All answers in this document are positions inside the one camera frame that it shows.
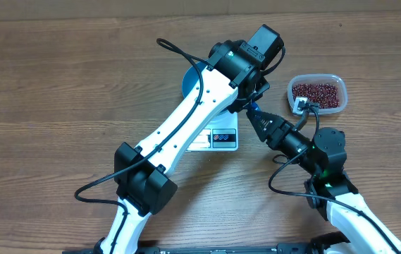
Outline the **red adzuki beans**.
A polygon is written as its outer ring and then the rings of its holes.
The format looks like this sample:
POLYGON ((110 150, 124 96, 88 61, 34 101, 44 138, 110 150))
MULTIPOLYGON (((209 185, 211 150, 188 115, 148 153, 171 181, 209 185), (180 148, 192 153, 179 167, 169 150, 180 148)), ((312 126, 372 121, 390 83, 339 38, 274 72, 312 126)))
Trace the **red adzuki beans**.
POLYGON ((321 109, 332 109, 340 106, 338 88, 330 83, 301 83, 292 87, 292 96, 306 97, 317 103, 321 109))

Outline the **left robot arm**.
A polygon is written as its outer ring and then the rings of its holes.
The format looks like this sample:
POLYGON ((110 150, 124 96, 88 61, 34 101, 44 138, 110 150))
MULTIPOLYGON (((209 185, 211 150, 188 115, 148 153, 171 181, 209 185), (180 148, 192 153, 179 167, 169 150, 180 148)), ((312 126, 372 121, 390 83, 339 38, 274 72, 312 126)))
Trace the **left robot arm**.
POLYGON ((107 237, 95 253, 135 253, 150 216, 160 212, 177 191, 169 176, 195 138, 221 111, 242 110, 259 99, 269 85, 265 75, 275 69, 276 55, 284 49, 281 36, 262 25, 248 40, 215 44, 198 65, 197 79, 171 115, 135 147, 123 143, 114 155, 118 210, 107 237))

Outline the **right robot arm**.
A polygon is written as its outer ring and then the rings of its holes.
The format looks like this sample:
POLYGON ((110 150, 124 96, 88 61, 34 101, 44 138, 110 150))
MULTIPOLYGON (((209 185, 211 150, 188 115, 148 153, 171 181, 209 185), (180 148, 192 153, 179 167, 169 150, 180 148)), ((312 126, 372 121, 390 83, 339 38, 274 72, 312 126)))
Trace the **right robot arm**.
POLYGON ((301 119, 292 124, 279 115, 256 109, 246 113, 260 141, 287 159, 285 166, 296 164, 310 175, 301 196, 337 229, 313 238, 304 251, 401 253, 401 241, 369 209, 344 170, 345 134, 320 126, 315 128, 313 138, 300 133, 310 114, 319 118, 313 107, 306 107, 301 119))

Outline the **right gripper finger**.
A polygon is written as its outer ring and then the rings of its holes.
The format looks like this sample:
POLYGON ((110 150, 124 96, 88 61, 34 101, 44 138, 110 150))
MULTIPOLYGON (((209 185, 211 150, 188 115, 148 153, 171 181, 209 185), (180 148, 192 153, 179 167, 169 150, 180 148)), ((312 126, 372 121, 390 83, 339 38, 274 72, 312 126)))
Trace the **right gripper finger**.
POLYGON ((264 111, 248 110, 247 118, 255 129, 269 129, 282 126, 285 119, 277 114, 271 114, 264 111))
POLYGON ((272 139, 274 131, 272 114, 248 114, 251 125, 253 126, 260 141, 264 142, 272 139))

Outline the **blue plastic measuring scoop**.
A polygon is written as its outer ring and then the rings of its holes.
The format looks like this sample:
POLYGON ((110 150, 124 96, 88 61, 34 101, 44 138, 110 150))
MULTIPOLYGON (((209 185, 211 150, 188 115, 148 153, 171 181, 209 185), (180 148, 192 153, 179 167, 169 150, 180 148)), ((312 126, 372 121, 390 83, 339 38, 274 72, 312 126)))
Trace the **blue plastic measuring scoop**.
POLYGON ((250 108, 252 111, 261 111, 259 105, 256 102, 251 103, 250 108))

